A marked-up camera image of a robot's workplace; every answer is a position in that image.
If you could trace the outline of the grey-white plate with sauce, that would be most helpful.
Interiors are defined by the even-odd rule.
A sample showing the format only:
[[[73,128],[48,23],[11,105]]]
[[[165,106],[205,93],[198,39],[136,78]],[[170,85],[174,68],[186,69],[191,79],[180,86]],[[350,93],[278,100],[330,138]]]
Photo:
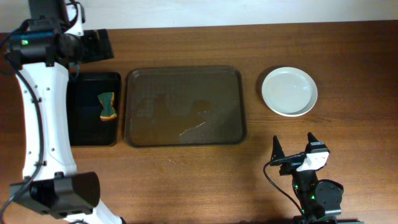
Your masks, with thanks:
[[[280,67],[269,72],[261,85],[267,107],[286,117],[308,113],[318,100],[318,89],[312,77],[301,69]]]

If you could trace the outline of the yellow green sponge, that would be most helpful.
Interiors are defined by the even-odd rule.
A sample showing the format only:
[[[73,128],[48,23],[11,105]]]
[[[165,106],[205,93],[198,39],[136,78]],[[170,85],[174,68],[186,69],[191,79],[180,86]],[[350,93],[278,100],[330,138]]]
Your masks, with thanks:
[[[111,121],[117,118],[116,110],[114,109],[114,92],[105,92],[97,96],[101,106],[103,107],[100,119],[102,121]]]

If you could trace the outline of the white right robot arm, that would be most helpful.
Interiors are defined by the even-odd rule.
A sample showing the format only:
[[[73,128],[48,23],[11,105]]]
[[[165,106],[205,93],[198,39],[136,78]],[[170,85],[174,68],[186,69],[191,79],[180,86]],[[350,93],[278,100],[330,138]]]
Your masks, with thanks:
[[[293,217],[293,223],[337,223],[344,187],[317,177],[317,171],[326,166],[330,150],[312,133],[308,133],[307,138],[308,144],[303,152],[286,156],[277,136],[274,136],[271,159],[263,169],[278,166],[279,175],[292,176],[292,189],[298,199],[294,205],[300,212],[299,216]]]

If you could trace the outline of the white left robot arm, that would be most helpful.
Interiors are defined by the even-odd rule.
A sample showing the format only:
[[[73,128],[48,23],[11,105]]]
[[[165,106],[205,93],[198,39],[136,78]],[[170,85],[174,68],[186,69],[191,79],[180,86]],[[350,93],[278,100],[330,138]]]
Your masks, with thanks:
[[[96,173],[77,171],[67,120],[69,68],[112,58],[108,34],[99,30],[90,39],[77,1],[30,1],[29,9],[30,17],[1,42],[21,89],[25,124],[23,181],[10,186],[9,203],[70,223],[123,224],[101,201]]]

